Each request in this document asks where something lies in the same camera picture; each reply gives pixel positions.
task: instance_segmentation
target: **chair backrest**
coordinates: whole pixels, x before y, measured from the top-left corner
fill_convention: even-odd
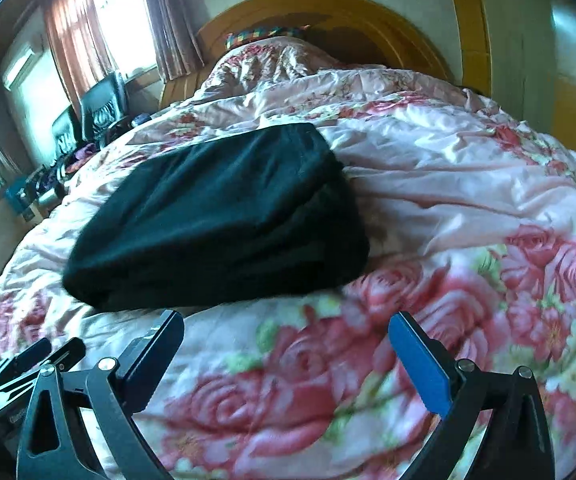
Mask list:
[[[124,78],[111,73],[81,97],[81,130],[86,142],[95,142],[108,126],[128,114]]]
[[[81,147],[81,124],[72,106],[68,106],[54,120],[52,136],[54,137],[56,158],[68,155]]]

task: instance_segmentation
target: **headboard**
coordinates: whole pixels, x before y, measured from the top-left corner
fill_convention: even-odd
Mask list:
[[[245,0],[199,30],[206,66],[166,83],[159,107],[192,97],[226,53],[228,33],[302,25],[310,25],[306,41],[342,62],[379,63],[450,80],[433,45],[406,19],[370,0]]]

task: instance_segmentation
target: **pink floral bedding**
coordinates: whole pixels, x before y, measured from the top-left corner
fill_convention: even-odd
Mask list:
[[[135,420],[176,478],[398,478],[431,433],[386,325],[407,310],[455,355],[535,372],[559,479],[576,466],[576,153],[429,76],[348,68],[298,40],[234,50],[196,94],[102,150],[0,278],[0,356],[84,339],[92,366],[157,312],[96,314],[60,273],[80,229],[143,160],[309,121],[346,166],[370,237],[343,290],[184,311],[186,338]],[[118,475],[88,425],[109,475]],[[476,427],[452,478],[463,478]]]

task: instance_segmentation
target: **orange curtain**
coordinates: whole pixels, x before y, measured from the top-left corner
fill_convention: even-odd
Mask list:
[[[204,66],[182,0],[145,0],[159,75],[164,82]]]
[[[79,115],[81,96],[116,70],[95,4],[93,0],[46,0],[44,20],[63,87]]]

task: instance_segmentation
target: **black garment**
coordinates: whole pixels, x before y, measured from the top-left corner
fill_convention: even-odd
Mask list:
[[[347,283],[368,250],[341,163],[312,124],[285,124],[140,164],[63,286],[99,310],[211,306]]]

